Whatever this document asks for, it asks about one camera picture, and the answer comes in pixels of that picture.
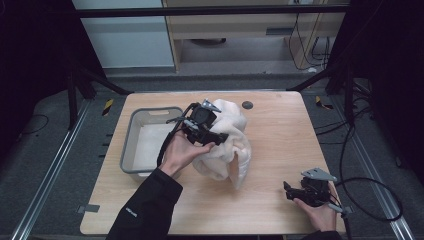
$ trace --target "person's left hand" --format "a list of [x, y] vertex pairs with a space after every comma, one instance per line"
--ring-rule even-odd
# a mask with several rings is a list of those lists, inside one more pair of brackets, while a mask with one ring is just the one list
[[175, 173], [189, 165], [198, 155], [210, 152], [214, 146], [215, 143], [213, 142], [202, 147], [195, 146], [187, 140], [183, 131], [179, 130], [175, 133], [166, 148], [164, 161], [159, 168], [172, 177]]

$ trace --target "black metal bar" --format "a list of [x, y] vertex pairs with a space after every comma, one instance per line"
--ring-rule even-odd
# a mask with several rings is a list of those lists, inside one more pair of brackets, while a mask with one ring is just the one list
[[152, 17], [187, 15], [229, 15], [229, 14], [277, 14], [277, 13], [336, 13], [348, 12], [349, 4], [313, 5], [258, 5], [258, 6], [208, 6], [208, 7], [167, 7], [167, 8], [121, 8], [84, 9], [76, 11], [51, 11], [57, 17], [113, 18]]

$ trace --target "hand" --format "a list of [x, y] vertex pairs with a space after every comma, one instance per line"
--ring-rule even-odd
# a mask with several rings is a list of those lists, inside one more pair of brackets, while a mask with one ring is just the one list
[[195, 157], [210, 152], [214, 146], [213, 142], [203, 147], [195, 146], [187, 140], [182, 131], [177, 131], [166, 148], [164, 161], [159, 169], [173, 177], [175, 173], [189, 165]]
[[[336, 191], [331, 184], [328, 184], [328, 187], [330, 188], [333, 202], [336, 202], [336, 199], [334, 199], [334, 197], [336, 197]], [[337, 213], [327, 204], [314, 208], [307, 205], [298, 198], [293, 199], [293, 201], [306, 212], [306, 214], [309, 216], [309, 220], [311, 221], [312, 226], [314, 226], [316, 230], [321, 232], [336, 231]]]

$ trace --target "wooden panel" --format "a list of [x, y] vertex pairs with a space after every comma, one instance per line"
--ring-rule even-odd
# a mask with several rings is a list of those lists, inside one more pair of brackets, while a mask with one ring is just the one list
[[[241, 108], [248, 119], [245, 134], [252, 146], [247, 177], [239, 190], [229, 180], [215, 181], [192, 166], [177, 181], [184, 191], [175, 207], [170, 234], [303, 234], [313, 231], [306, 214], [286, 199], [283, 181], [300, 187], [300, 172], [313, 167], [328, 171], [314, 129], [297, 92], [190, 92], [128, 96], [116, 126], [90, 204], [81, 224], [84, 234], [106, 234], [123, 204], [139, 183], [119, 167], [131, 113], [139, 108], [178, 106], [224, 99]], [[344, 232], [342, 220], [338, 231]]]

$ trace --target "gray floor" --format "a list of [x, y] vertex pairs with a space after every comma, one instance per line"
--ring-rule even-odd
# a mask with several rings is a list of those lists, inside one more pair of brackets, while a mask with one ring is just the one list
[[[316, 52], [322, 51], [320, 45]], [[320, 62], [313, 69], [320, 71]], [[202, 91], [202, 90], [284, 90], [312, 76], [308, 70], [298, 70], [290, 59], [290, 53], [282, 39], [227, 39], [222, 45], [202, 45], [186, 41], [182, 65], [178, 73], [149, 72], [142, 77], [115, 77], [110, 80], [128, 90], [148, 91]], [[337, 106], [342, 106], [342, 95], [326, 96], [323, 91], [326, 81], [322, 80], [302, 92], [314, 127], [343, 121]], [[125, 96], [120, 96], [103, 86], [94, 84], [98, 94], [93, 101], [79, 98], [80, 107], [88, 104], [87, 116], [81, 131], [73, 142], [59, 175], [51, 188], [37, 221], [32, 226], [31, 236], [41, 239], [85, 239], [79, 231], [83, 215], [77, 213], [81, 205], [88, 203], [97, 175], [107, 151], [110, 134], [119, 118]], [[315, 96], [333, 110], [318, 107]], [[101, 112], [108, 99], [114, 99], [108, 116]], [[367, 106], [358, 102], [358, 110]], [[12, 150], [11, 164], [1, 174], [0, 182], [0, 239], [8, 239], [16, 229], [52, 160], [67, 134], [68, 105], [66, 92], [48, 97], [37, 105], [35, 115], [26, 132]], [[355, 137], [347, 146], [343, 158], [344, 177], [368, 176], [361, 147], [366, 151], [378, 177], [392, 187], [404, 206], [403, 221], [413, 234], [396, 236], [394, 230], [401, 222], [386, 223], [372, 219], [353, 206], [355, 213], [349, 217], [354, 239], [424, 239], [424, 188], [408, 169], [398, 168], [389, 145], [381, 133], [378, 123], [370, 113], [356, 119]], [[346, 135], [342, 127], [330, 134], [318, 136], [330, 172], [340, 177], [340, 153]], [[369, 211], [384, 217], [381, 205], [384, 198], [377, 198], [376, 191], [368, 183], [349, 183], [348, 188], [355, 199]], [[344, 205], [352, 205], [341, 187], [339, 195]], [[300, 236], [289, 236], [298, 239]]]

